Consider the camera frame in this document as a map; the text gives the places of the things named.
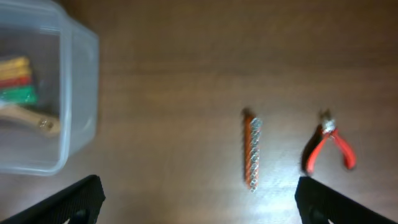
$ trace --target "red object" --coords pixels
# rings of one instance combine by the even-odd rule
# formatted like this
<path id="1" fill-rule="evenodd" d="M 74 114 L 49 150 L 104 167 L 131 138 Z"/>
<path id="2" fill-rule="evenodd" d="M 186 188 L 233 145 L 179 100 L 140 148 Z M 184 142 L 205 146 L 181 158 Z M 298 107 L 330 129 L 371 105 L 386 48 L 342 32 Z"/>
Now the red object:
<path id="1" fill-rule="evenodd" d="M 309 174 L 312 174 L 314 171 L 315 161 L 319 152 L 321 151 L 323 145 L 325 144 L 326 140 L 332 138 L 335 144 L 340 148 L 341 152 L 343 153 L 344 157 L 344 165 L 347 169 L 353 169 L 356 164 L 356 156 L 351 148 L 351 146 L 338 134 L 338 129 L 334 125 L 334 120 L 331 119 L 329 116 L 323 120 L 323 129 L 322 129 L 322 140 L 319 144 L 315 147 L 315 149 L 311 152 L 310 157 L 306 163 L 306 171 Z"/>
<path id="2" fill-rule="evenodd" d="M 0 88 L 24 86 L 24 85 L 29 85 L 31 83 L 32 79 L 30 77 L 20 77 L 8 80 L 0 80 Z"/>

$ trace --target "green object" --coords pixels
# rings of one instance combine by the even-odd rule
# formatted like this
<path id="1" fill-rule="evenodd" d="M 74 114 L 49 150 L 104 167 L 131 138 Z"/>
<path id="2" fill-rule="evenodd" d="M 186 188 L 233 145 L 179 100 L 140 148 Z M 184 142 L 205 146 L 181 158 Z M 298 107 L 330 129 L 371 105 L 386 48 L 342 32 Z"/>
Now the green object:
<path id="1" fill-rule="evenodd" d="M 10 103 L 32 105 L 37 102 L 37 95 L 33 86 L 7 88 L 0 91 L 0 99 Z"/>

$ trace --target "clear plastic container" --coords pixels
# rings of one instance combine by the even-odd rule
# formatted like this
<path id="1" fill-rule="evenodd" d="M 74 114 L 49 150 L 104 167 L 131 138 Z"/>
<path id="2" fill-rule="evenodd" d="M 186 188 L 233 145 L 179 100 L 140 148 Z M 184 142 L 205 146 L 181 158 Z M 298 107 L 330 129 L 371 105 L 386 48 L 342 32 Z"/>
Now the clear plastic container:
<path id="1" fill-rule="evenodd" d="M 0 0 L 0 58 L 30 60 L 39 101 L 31 108 L 59 116 L 49 138 L 0 120 L 0 172 L 53 175 L 96 130 L 98 38 L 46 0 Z"/>

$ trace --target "metal chain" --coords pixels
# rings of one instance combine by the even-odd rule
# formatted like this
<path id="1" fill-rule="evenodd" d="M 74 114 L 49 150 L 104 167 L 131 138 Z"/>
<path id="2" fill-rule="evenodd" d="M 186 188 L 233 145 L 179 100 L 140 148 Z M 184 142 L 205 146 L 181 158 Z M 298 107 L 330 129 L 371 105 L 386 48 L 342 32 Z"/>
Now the metal chain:
<path id="1" fill-rule="evenodd" d="M 259 118 L 253 118 L 250 122 L 250 191 L 255 192 L 257 190 L 259 182 L 259 160 L 260 160 L 260 149 L 259 140 L 261 135 L 262 121 Z"/>

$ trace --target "red plier handle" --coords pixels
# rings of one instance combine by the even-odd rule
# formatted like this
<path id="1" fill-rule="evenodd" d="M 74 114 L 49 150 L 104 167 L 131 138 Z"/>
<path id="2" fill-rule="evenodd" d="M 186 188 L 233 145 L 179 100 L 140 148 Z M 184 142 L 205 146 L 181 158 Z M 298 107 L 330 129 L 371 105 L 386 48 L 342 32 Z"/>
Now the red plier handle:
<path id="1" fill-rule="evenodd" d="M 313 173 L 315 161 L 328 138 L 332 138 L 335 144 L 340 148 L 341 152 L 343 153 L 345 167 L 349 170 L 355 167 L 356 164 L 355 153 L 351 148 L 351 146 L 342 137 L 340 137 L 340 135 L 338 134 L 338 130 L 336 128 L 331 133 L 324 134 L 322 140 L 311 152 L 310 157 L 308 158 L 307 164 L 305 166 L 307 173 L 309 174 Z"/>

